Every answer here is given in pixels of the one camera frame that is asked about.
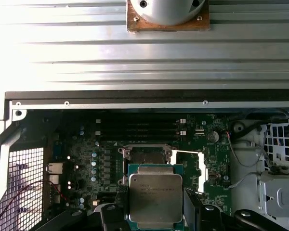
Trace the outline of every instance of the black cable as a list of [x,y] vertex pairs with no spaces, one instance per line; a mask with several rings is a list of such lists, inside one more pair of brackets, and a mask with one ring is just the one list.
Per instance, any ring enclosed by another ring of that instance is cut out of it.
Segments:
[[247,134],[249,134],[251,131],[253,131],[254,129],[256,129],[257,127],[263,125],[263,124],[269,124],[269,123],[287,123],[288,120],[286,119],[268,119],[268,120],[260,120],[255,122],[254,124],[250,125],[249,127],[245,128],[242,131],[239,131],[237,133],[232,133],[230,139],[232,141],[240,139],[243,136],[246,136]]

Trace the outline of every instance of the computer motherboard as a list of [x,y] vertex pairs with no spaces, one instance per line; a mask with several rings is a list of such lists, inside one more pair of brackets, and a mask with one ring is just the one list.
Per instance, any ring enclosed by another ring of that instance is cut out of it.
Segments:
[[69,207],[88,213],[111,203],[128,185],[129,164],[169,164],[173,150],[183,165],[183,187],[199,189],[199,157],[208,179],[199,197],[231,215],[230,148],[227,118],[219,114],[95,113],[67,115],[57,130],[53,161],[64,161],[61,191]]

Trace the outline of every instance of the cylindrical capacitor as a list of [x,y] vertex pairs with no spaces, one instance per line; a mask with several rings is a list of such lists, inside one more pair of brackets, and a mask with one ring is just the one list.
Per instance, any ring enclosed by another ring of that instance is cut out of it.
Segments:
[[92,170],[91,170],[91,173],[92,173],[93,175],[96,175],[96,174],[97,174],[97,169],[96,169],[96,168],[92,169]]

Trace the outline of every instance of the capacitor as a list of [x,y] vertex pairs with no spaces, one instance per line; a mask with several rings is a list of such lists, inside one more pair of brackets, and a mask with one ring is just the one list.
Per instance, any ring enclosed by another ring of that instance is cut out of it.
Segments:
[[216,143],[220,139],[220,135],[216,131],[210,131],[207,138],[210,142]]
[[91,170],[91,173],[92,173],[93,175],[96,175],[96,174],[97,174],[97,169],[96,169],[96,168],[92,169],[92,170]]

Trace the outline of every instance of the screw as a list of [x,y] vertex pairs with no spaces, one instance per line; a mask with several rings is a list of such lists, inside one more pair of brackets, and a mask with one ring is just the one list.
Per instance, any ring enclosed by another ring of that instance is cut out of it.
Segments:
[[250,213],[247,212],[247,211],[241,212],[241,215],[244,216],[244,217],[250,217]]
[[79,216],[82,212],[80,210],[72,213],[72,216]]
[[205,207],[205,209],[208,210],[208,211],[213,211],[213,210],[214,210],[214,207],[213,207],[213,206],[210,206],[210,205],[207,205],[207,206]]

